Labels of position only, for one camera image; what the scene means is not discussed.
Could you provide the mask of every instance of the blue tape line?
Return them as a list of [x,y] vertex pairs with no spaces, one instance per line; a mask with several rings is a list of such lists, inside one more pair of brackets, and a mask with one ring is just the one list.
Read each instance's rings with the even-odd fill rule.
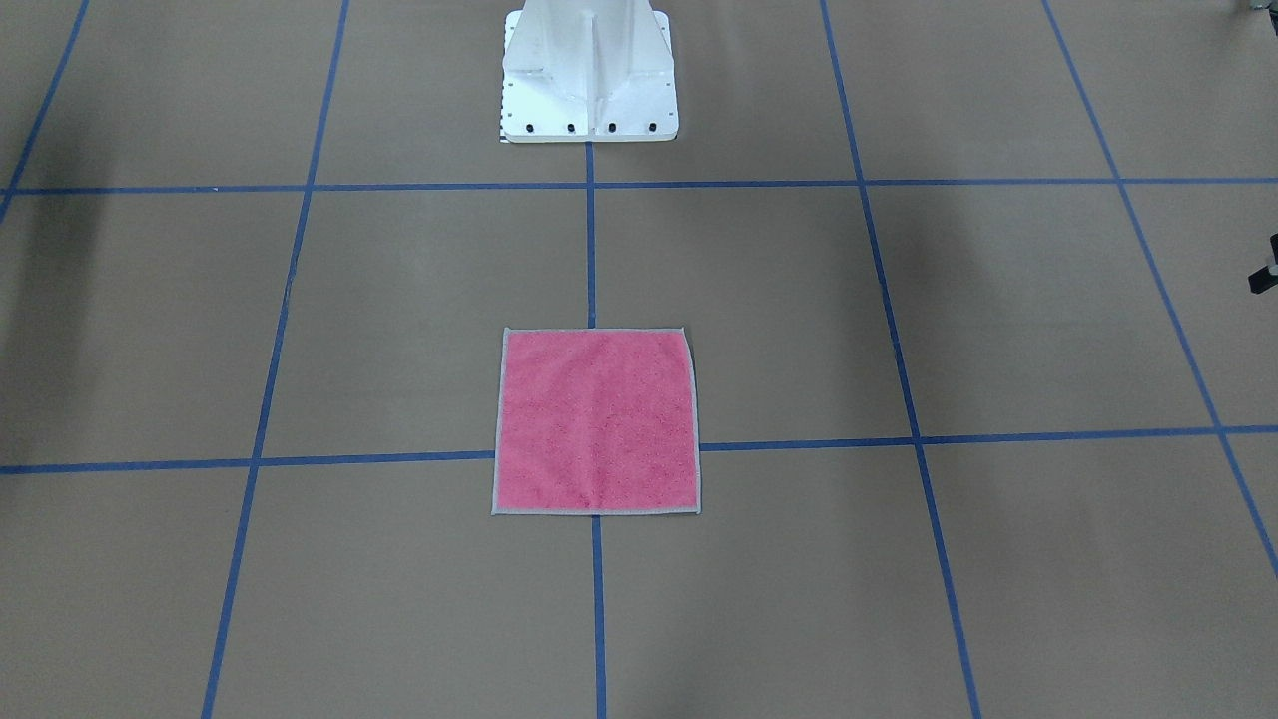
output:
[[[1278,434],[1278,425],[1237,425],[1222,428],[1226,434],[1264,435]],[[918,441],[907,437],[861,438],[861,439],[810,439],[774,442],[707,442],[702,452],[780,452],[804,450],[858,450],[870,447],[910,447],[923,446],[961,446],[997,444],[1029,442],[1093,442],[1109,439],[1159,439],[1178,437],[1214,437],[1214,428],[1160,428],[1145,430],[1095,430],[1077,433],[1008,433],[987,435],[934,435],[920,437]],[[157,460],[135,462],[82,462],[66,465],[6,465],[0,466],[0,475],[73,475],[96,473],[157,473],[174,470],[243,470],[258,467],[312,467],[325,465],[385,465],[413,462],[474,462],[493,460],[491,450],[464,452],[397,452],[386,455],[303,455],[284,457],[263,457],[261,460]]]
[[1242,496],[1242,503],[1247,507],[1247,515],[1251,516],[1251,525],[1255,526],[1256,534],[1260,536],[1260,547],[1264,548],[1265,557],[1269,558],[1269,568],[1273,570],[1274,579],[1278,580],[1278,552],[1274,552],[1274,543],[1269,538],[1269,530],[1265,529],[1264,518],[1260,517],[1260,508],[1256,507],[1256,499],[1251,496],[1251,488],[1247,487],[1247,480],[1242,476],[1242,467],[1238,466],[1238,458],[1233,456],[1233,447],[1226,439],[1224,433],[1220,434],[1220,450],[1224,451],[1224,458],[1229,462],[1229,471],[1233,473],[1238,494]]
[[[916,178],[852,180],[652,180],[597,181],[596,189],[716,189],[750,186],[1019,186],[1116,184],[1113,178]],[[1125,184],[1213,185],[1275,184],[1278,178],[1123,178]],[[248,192],[450,192],[479,189],[585,189],[581,181],[397,181],[397,183],[317,183],[317,184],[188,184],[139,186],[37,186],[0,188],[0,195],[56,194],[236,194]]]
[[45,117],[49,115],[49,107],[54,103],[54,95],[58,92],[58,86],[63,82],[63,73],[66,72],[66,64],[70,63],[72,50],[75,47],[75,40],[79,37],[81,27],[84,24],[84,14],[88,11],[88,0],[81,0],[81,6],[75,11],[75,20],[72,23],[72,32],[66,36],[66,45],[63,46],[63,55],[58,59],[58,68],[54,69],[54,78],[49,82],[49,89],[45,91],[45,98],[40,103],[40,110],[36,112],[36,120],[31,123],[31,132],[27,133],[27,142],[22,146],[22,153],[18,155],[18,163],[13,169],[13,174],[9,175],[8,190],[4,194],[4,199],[0,199],[0,222],[4,222],[5,215],[9,213],[9,204],[14,198],[14,189],[18,183],[22,181],[22,174],[27,171],[27,162],[31,160],[31,151],[36,147],[36,137],[40,135],[40,128],[45,124]]
[[187,184],[143,186],[42,186],[17,189],[14,194],[239,194],[245,192],[304,192],[304,184]]
[[1274,184],[1278,178],[1122,178],[1126,184]]
[[394,465],[408,462],[470,462],[492,460],[493,451],[478,452],[401,452],[391,455],[316,455],[302,457],[263,457],[261,467],[323,467],[330,465]]
[[594,558],[594,716],[608,716],[607,646],[603,621],[603,527],[599,516],[590,517],[590,552]]
[[702,452],[776,452],[786,450],[854,450],[863,447],[910,447],[912,438],[812,439],[781,442],[703,442]]
[[1231,435],[1265,435],[1278,433],[1278,425],[1235,425],[1223,428]]
[[645,181],[601,181],[599,189],[685,189],[685,188],[732,188],[732,186],[856,186],[854,179],[831,180],[645,180]]
[[1208,392],[1206,381],[1203,378],[1203,373],[1197,365],[1197,359],[1194,356],[1194,349],[1190,346],[1189,336],[1185,333],[1185,327],[1181,324],[1181,318],[1176,312],[1176,307],[1172,304],[1172,296],[1167,290],[1167,284],[1163,281],[1163,273],[1158,269],[1158,263],[1154,261],[1154,253],[1149,246],[1149,240],[1145,238],[1145,230],[1140,223],[1140,217],[1136,215],[1136,207],[1131,202],[1131,195],[1127,192],[1127,181],[1123,180],[1122,175],[1118,172],[1118,165],[1114,162],[1113,152],[1111,152],[1109,140],[1105,139],[1105,133],[1100,129],[1100,120],[1097,116],[1095,109],[1091,106],[1088,91],[1082,87],[1082,77],[1079,74],[1079,68],[1074,63],[1074,55],[1071,55],[1070,46],[1065,41],[1065,33],[1061,32],[1061,24],[1056,19],[1056,13],[1052,11],[1052,3],[1049,0],[1042,0],[1042,3],[1043,11],[1047,13],[1047,19],[1052,26],[1052,32],[1056,34],[1056,41],[1061,46],[1061,55],[1065,56],[1065,64],[1070,68],[1070,77],[1074,78],[1074,86],[1079,91],[1082,106],[1088,111],[1088,119],[1091,120],[1091,128],[1095,130],[1097,139],[1100,142],[1100,149],[1104,152],[1105,162],[1109,163],[1109,171],[1113,174],[1114,180],[1117,180],[1118,194],[1122,195],[1123,206],[1127,208],[1127,217],[1131,220],[1132,229],[1136,230],[1136,239],[1140,241],[1140,249],[1145,254],[1145,262],[1149,264],[1149,271],[1154,277],[1154,284],[1158,286],[1158,294],[1163,299],[1163,307],[1167,309],[1167,315],[1171,318],[1172,327],[1176,329],[1176,338],[1181,342],[1181,349],[1185,352],[1185,361],[1189,364],[1190,372],[1194,375],[1194,383],[1199,388],[1199,395],[1203,396],[1203,405],[1206,407],[1206,412],[1212,418],[1212,428],[1220,442],[1220,450],[1224,451],[1224,456],[1229,462],[1229,470],[1233,473],[1233,480],[1238,485],[1240,494],[1242,494],[1242,501],[1247,507],[1247,513],[1251,515],[1251,524],[1255,526],[1256,535],[1259,536],[1260,544],[1269,559],[1269,567],[1273,570],[1274,577],[1278,579],[1278,554],[1274,553],[1269,531],[1265,529],[1260,512],[1256,511],[1255,501],[1251,497],[1251,489],[1247,487],[1247,480],[1243,478],[1242,470],[1235,460],[1233,448],[1229,446],[1228,433],[1220,423],[1215,402],[1212,401],[1212,393]]
[[391,181],[325,183],[314,192],[447,192],[459,189],[583,189],[580,181]]
[[923,437],[924,446],[942,444],[1001,444],[1016,442],[1088,442],[1107,439],[1213,437],[1214,428],[1159,428],[1148,430],[1094,430],[1081,433],[1007,433],[987,435],[935,435]]
[[950,186],[950,185],[1038,185],[1038,184],[1113,184],[1111,178],[924,178],[924,179],[873,179],[866,186]]
[[594,282],[594,143],[585,143],[585,317],[587,324],[597,324]]
[[222,656],[226,654],[226,635],[231,626],[231,609],[235,605],[235,589],[239,585],[239,568],[244,558],[244,540],[248,536],[248,518],[253,511],[253,494],[257,492],[257,467],[249,467],[244,483],[244,498],[240,501],[239,522],[235,526],[235,545],[231,548],[231,566],[226,572],[226,590],[222,593],[222,610],[217,618],[217,637],[213,640],[213,660],[208,665],[208,683],[204,685],[204,702],[201,708],[202,719],[212,719],[213,701],[217,699],[217,681],[222,674]]
[[[323,147],[325,126],[328,121],[328,106],[332,102],[332,89],[337,79],[337,63],[341,59],[341,42],[346,32],[346,17],[350,10],[350,0],[343,0],[341,13],[337,17],[337,31],[332,43],[332,56],[328,60],[328,78],[325,84],[323,100],[320,103],[320,120],[316,123],[314,144],[311,151],[311,167],[307,171],[307,185],[314,185],[316,172],[320,169],[320,152]],[[212,719],[213,702],[217,699],[217,681],[221,676],[222,658],[226,651],[226,636],[230,630],[231,608],[235,604],[235,587],[239,582],[240,561],[244,556],[244,541],[248,534],[249,516],[253,510],[253,493],[257,488],[257,462],[262,458],[262,448],[266,444],[266,428],[271,419],[271,402],[275,396],[275,382],[280,370],[280,354],[284,349],[284,331],[289,322],[289,300],[293,294],[293,281],[298,273],[298,257],[302,253],[302,240],[307,230],[307,218],[311,212],[311,189],[302,195],[302,208],[298,212],[298,226],[293,235],[293,250],[289,255],[289,272],[284,281],[284,296],[280,300],[280,315],[275,327],[275,344],[271,349],[271,365],[266,375],[266,388],[262,392],[262,409],[258,414],[257,433],[253,439],[253,462],[249,467],[248,480],[244,484],[244,502],[240,507],[239,525],[235,531],[235,547],[231,550],[231,566],[226,576],[226,593],[222,596],[222,613],[217,622],[217,639],[213,644],[213,658],[208,668],[208,685],[204,687],[204,704],[201,719]]]
[[958,610],[958,593],[955,590],[953,573],[950,570],[950,552],[946,549],[946,535],[941,530],[941,512],[937,510],[937,497],[932,490],[932,473],[921,444],[914,446],[914,458],[923,479],[923,499],[928,504],[928,521],[932,524],[932,541],[937,547],[937,562],[941,564],[941,581],[946,587],[946,604],[950,607],[950,624],[958,647],[958,664],[962,667],[964,686],[967,688],[967,706],[974,719],[980,719],[980,701],[976,695],[976,677],[971,669],[971,656],[967,651],[967,632],[962,628],[962,613]]
[[9,465],[0,467],[0,475],[82,475],[92,473],[158,473],[171,470],[244,470],[250,465],[250,460],[157,460],[151,462]]
[[870,208],[869,189],[864,181],[865,172],[861,167],[861,155],[856,144],[856,130],[852,125],[851,106],[847,101],[843,72],[838,61],[838,49],[835,45],[835,29],[829,20],[829,6],[826,0],[819,1],[822,22],[826,26],[826,43],[829,47],[829,64],[835,73],[835,84],[838,88],[838,103],[843,111],[843,128],[847,132],[847,146],[852,153],[852,167],[856,172],[856,180],[860,183],[859,190],[861,195],[861,212],[865,215],[865,230],[870,240],[870,252],[874,255],[874,273],[878,276],[879,292],[882,294],[883,300],[883,313],[887,317],[888,333],[892,338],[892,352],[896,358],[896,372],[901,383],[901,398],[905,401],[905,414],[910,423],[910,438],[914,441],[914,455],[919,466],[919,479],[923,483],[923,496],[928,506],[928,518],[932,522],[932,536],[937,548],[937,561],[941,567],[941,579],[944,584],[946,602],[950,607],[950,621],[953,626],[955,645],[958,650],[958,664],[962,669],[964,685],[967,690],[967,705],[971,710],[973,719],[980,719],[982,711],[980,699],[976,693],[976,679],[973,673],[971,659],[967,651],[966,633],[962,628],[962,614],[958,609],[958,595],[955,590],[953,577],[950,572],[950,556],[946,550],[944,535],[941,531],[941,516],[937,512],[935,497],[932,492],[932,478],[928,471],[928,462],[924,456],[923,444],[919,443],[921,437],[919,432],[919,419],[914,407],[914,396],[910,391],[910,378],[905,368],[905,354],[901,350],[901,335],[897,331],[896,314],[892,310],[892,296],[888,291],[887,272],[883,269],[883,255],[879,252],[878,231],[874,226],[874,212]]

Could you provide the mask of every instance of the towel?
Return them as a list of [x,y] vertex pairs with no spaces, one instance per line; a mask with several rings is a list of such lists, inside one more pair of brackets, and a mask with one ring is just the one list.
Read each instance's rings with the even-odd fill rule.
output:
[[493,515],[700,512],[684,329],[507,328],[498,406]]

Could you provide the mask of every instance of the floor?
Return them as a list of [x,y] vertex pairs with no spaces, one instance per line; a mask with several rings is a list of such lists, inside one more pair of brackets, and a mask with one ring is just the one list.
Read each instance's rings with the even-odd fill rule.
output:
[[[1263,13],[662,0],[583,147],[515,6],[0,10],[0,716],[1278,716]],[[489,517],[506,326],[686,327],[704,513]]]

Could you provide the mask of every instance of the black object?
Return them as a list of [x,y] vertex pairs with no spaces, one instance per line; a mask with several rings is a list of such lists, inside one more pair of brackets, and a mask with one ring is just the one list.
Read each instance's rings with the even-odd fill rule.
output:
[[[1278,234],[1269,238],[1269,246],[1274,250],[1274,257],[1278,258]],[[1260,294],[1270,286],[1278,285],[1278,275],[1270,273],[1269,266],[1266,264],[1255,272],[1251,272],[1247,281],[1251,284],[1251,291],[1254,294]]]

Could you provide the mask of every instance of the white mount plate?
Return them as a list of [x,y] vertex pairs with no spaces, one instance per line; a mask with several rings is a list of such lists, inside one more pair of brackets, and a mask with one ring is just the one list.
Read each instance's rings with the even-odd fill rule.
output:
[[[670,17],[653,10],[670,52]],[[523,17],[506,17],[505,47]],[[502,142],[654,142],[679,133],[679,103],[674,73],[631,74],[620,87],[597,100],[593,121],[588,100],[564,95],[544,75],[504,73],[501,88]]]

